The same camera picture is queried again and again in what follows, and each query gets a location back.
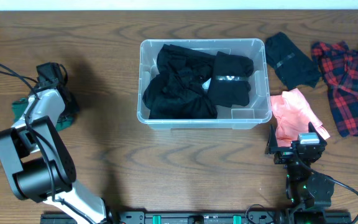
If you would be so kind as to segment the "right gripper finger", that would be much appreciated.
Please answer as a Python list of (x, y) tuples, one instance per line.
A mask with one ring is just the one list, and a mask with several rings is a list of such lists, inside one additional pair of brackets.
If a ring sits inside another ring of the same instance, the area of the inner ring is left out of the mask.
[(271, 124), (268, 141), (267, 141), (267, 145), (266, 145), (266, 153), (275, 153), (277, 151), (277, 147), (278, 147), (278, 143), (277, 143), (277, 138), (275, 135), (275, 128)]
[(316, 128), (316, 127), (313, 125), (312, 122), (309, 122), (309, 123), (308, 123), (308, 131), (309, 131), (310, 133), (315, 133), (319, 139), (323, 139), (324, 130), (321, 129), (321, 126), (318, 126), (318, 127)]

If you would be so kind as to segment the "green cloth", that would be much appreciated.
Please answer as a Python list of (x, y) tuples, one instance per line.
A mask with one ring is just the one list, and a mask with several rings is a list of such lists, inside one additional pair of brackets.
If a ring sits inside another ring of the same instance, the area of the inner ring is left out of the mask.
[[(11, 109), (14, 113), (14, 122), (18, 121), (21, 118), (28, 105), (29, 101), (27, 98), (21, 98), (12, 103)], [(59, 116), (57, 120), (57, 131), (59, 132), (66, 128), (69, 128), (74, 123), (77, 112), (79, 112), (79, 107), (77, 105), (67, 106), (65, 111)]]

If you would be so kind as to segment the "black cloth with band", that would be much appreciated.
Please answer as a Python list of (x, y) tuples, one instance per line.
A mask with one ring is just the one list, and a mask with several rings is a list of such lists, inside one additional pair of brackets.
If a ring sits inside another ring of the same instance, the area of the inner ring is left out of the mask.
[(228, 108), (247, 106), (251, 91), (248, 79), (253, 72), (254, 62), (249, 57), (218, 52), (208, 88), (209, 99), (214, 105)]

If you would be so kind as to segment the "large black shirt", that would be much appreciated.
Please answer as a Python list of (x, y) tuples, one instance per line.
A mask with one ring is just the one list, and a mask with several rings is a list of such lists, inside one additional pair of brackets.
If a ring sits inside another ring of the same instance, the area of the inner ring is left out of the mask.
[(149, 119), (216, 119), (216, 106), (204, 92), (215, 56), (177, 45), (163, 45), (157, 55), (158, 74), (142, 101)]

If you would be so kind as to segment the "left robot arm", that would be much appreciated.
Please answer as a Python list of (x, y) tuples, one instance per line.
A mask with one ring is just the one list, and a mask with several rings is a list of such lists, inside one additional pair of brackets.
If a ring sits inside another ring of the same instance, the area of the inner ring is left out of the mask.
[(77, 110), (66, 69), (49, 62), (36, 70), (26, 108), (0, 131), (0, 161), (12, 193), (59, 208), (76, 223), (113, 223), (104, 200), (76, 179), (73, 159), (56, 129), (62, 116)]

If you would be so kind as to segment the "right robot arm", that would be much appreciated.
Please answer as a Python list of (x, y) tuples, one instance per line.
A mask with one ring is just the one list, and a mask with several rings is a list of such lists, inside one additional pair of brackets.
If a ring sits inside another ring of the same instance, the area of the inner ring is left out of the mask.
[(292, 201), (289, 214), (296, 212), (320, 212), (331, 206), (334, 184), (322, 174), (311, 169), (312, 163), (321, 158), (327, 142), (308, 124), (308, 132), (301, 133), (289, 146), (279, 146), (275, 128), (265, 148), (266, 154), (274, 155), (273, 162), (282, 164), (287, 170), (286, 195)]

